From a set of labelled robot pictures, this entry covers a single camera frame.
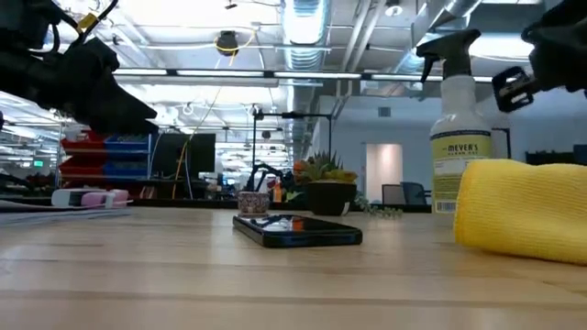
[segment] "pink object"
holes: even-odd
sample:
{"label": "pink object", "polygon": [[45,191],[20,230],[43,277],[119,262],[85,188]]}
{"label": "pink object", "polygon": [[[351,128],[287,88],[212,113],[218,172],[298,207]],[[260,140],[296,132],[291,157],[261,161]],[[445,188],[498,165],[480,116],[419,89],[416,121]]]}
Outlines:
{"label": "pink object", "polygon": [[105,208],[127,206],[128,191],[111,190],[109,192],[89,192],[82,197],[82,206]]}

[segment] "wooden table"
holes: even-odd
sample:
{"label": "wooden table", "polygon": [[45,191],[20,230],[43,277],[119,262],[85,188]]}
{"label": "wooden table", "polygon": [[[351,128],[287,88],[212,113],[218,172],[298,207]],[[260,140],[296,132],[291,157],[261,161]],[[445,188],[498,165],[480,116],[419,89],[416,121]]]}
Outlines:
{"label": "wooden table", "polygon": [[587,269],[453,244],[429,214],[355,214],[359,247],[264,249],[234,211],[0,228],[5,329],[584,329]]}

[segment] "red storage bin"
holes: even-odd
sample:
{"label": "red storage bin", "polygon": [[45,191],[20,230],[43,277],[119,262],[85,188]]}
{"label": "red storage bin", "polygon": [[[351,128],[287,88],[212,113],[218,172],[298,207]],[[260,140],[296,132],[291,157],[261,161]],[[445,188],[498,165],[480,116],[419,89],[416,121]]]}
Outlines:
{"label": "red storage bin", "polygon": [[63,146],[65,153],[68,155],[79,153],[76,152],[78,150],[85,153],[91,151],[104,152],[104,141],[106,138],[106,136],[95,134],[93,131],[83,131],[81,134],[78,134],[77,141],[72,142],[67,138],[64,138],[61,141],[61,145]]}
{"label": "red storage bin", "polygon": [[99,158],[78,158],[71,157],[65,160],[60,166],[61,176],[64,178],[75,176],[104,176],[105,157]]}

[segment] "mrs. meyer's label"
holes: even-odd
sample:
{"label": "mrs. meyer's label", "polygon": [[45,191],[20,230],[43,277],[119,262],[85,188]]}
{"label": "mrs. meyer's label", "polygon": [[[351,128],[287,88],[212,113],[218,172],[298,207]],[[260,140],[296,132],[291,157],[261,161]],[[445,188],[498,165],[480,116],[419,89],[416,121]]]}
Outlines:
{"label": "mrs. meyer's label", "polygon": [[450,214],[457,209],[460,177],[472,160],[492,155],[491,132],[458,130],[430,137],[434,160],[433,212]]}

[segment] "black planter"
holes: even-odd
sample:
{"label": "black planter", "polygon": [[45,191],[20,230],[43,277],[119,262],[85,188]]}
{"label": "black planter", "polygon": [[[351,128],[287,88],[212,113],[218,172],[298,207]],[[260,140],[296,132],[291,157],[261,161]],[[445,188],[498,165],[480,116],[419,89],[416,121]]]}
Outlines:
{"label": "black planter", "polygon": [[354,183],[319,181],[307,185],[308,208],[315,215],[345,215],[356,195]]}

